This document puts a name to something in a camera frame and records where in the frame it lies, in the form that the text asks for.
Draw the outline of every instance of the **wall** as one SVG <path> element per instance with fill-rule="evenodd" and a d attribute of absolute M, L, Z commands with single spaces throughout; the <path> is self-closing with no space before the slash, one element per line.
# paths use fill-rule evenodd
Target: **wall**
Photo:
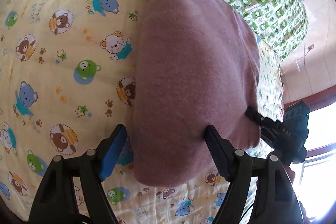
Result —
<path fill-rule="evenodd" d="M 305 0 L 304 4 L 309 20 L 307 37 L 281 64 L 285 104 L 336 85 L 336 2 Z M 312 44 L 314 49 L 308 52 Z"/>

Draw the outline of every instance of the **white bear print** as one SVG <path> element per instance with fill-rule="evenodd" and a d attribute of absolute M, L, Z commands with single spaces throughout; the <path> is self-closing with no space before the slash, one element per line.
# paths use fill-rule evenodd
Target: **white bear print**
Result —
<path fill-rule="evenodd" d="M 125 59 L 132 50 L 131 38 L 127 38 L 126 43 L 123 41 L 123 35 L 121 32 L 114 32 L 107 36 L 100 42 L 100 46 L 111 53 L 113 56 L 111 60 Z"/>

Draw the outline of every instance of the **yellow bedsheet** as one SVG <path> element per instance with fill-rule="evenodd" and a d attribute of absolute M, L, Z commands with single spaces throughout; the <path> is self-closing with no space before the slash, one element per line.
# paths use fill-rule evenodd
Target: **yellow bedsheet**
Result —
<path fill-rule="evenodd" d="M 118 123 L 130 125 L 145 5 L 146 0 L 0 0 L 0 196 L 23 220 L 55 155 L 82 155 Z M 259 111 L 276 119 L 280 63 L 257 40 Z M 268 151 L 261 142 L 249 153 L 266 156 Z M 103 183 L 122 223 L 212 222 L 228 187 L 215 167 L 162 189 L 136 182 L 132 160 L 128 139 Z M 74 182 L 79 210 L 87 215 L 80 182 Z M 247 204 L 254 192 L 252 183 Z"/>

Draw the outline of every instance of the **green bear print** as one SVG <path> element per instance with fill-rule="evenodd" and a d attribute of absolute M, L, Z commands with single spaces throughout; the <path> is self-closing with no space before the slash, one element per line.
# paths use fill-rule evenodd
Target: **green bear print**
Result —
<path fill-rule="evenodd" d="M 89 78 L 94 77 L 96 72 L 100 70 L 100 65 L 97 65 L 92 60 L 83 60 L 79 62 L 78 66 L 76 67 L 76 71 L 83 80 L 88 80 Z"/>
<path fill-rule="evenodd" d="M 116 187 L 107 192 L 107 199 L 113 205 L 116 205 L 120 201 L 129 199 L 130 196 L 131 196 L 130 191 L 124 187 Z"/>
<path fill-rule="evenodd" d="M 43 176 L 47 170 L 47 164 L 39 157 L 35 156 L 31 150 L 28 150 L 27 163 L 35 174 Z"/>

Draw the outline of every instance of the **pink knit fabric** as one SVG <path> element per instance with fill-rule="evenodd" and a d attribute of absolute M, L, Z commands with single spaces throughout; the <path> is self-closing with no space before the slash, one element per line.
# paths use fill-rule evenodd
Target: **pink knit fabric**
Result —
<path fill-rule="evenodd" d="M 149 0 L 140 30 L 133 128 L 137 180 L 173 187 L 213 165 L 204 130 L 235 148 L 258 144 L 259 53 L 253 32 L 223 0 Z"/>

